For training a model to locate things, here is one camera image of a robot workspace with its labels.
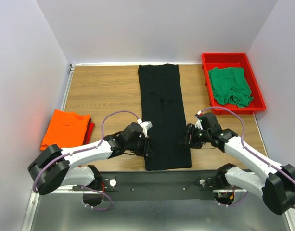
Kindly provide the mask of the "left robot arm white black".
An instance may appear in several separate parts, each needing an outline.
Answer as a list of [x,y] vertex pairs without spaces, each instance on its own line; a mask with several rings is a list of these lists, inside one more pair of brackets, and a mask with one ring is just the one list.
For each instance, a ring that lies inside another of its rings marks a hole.
[[100,178],[96,169],[85,164],[112,159],[127,151],[136,156],[151,156],[153,152],[148,135],[151,127],[150,121],[132,122],[123,131],[94,143],[73,148],[59,148],[56,144],[49,146],[27,168],[33,180],[33,191],[47,195],[60,186],[77,184],[89,190],[97,189]]

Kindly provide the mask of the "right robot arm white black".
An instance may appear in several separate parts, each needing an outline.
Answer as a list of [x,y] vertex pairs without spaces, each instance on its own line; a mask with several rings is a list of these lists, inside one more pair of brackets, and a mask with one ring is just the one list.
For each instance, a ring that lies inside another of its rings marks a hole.
[[191,149],[201,149],[209,143],[223,153],[243,162],[249,171],[234,164],[225,164],[216,170],[210,180],[200,179],[202,186],[217,189],[235,186],[256,195],[276,215],[295,209],[295,167],[282,165],[248,145],[242,136],[231,129],[222,129],[212,112],[196,114],[197,122],[187,125],[181,144]]

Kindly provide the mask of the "black t shirt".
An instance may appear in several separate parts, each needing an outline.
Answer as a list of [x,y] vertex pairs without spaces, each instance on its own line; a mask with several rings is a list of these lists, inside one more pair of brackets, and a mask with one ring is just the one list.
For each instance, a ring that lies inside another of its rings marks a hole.
[[191,168],[191,152],[180,145],[187,129],[179,67],[173,64],[141,65],[138,68],[142,119],[148,130],[154,157],[145,158],[148,171]]

